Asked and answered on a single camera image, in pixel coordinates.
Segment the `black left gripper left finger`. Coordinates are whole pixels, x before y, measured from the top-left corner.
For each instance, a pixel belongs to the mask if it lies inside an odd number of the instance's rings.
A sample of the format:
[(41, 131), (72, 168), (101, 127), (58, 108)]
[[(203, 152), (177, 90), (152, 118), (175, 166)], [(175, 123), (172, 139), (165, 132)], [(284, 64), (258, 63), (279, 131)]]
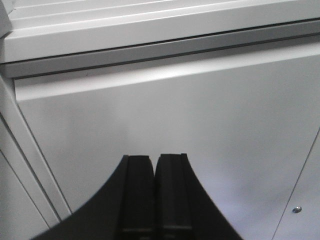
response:
[(90, 200), (35, 239), (154, 239), (154, 172), (150, 158), (124, 155)]

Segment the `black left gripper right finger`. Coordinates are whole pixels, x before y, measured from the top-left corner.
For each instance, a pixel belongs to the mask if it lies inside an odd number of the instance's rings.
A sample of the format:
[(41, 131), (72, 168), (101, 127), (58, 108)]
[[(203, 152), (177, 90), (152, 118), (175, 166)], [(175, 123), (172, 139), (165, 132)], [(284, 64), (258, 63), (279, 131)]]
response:
[(159, 240), (240, 240), (182, 154), (161, 154), (155, 171)]

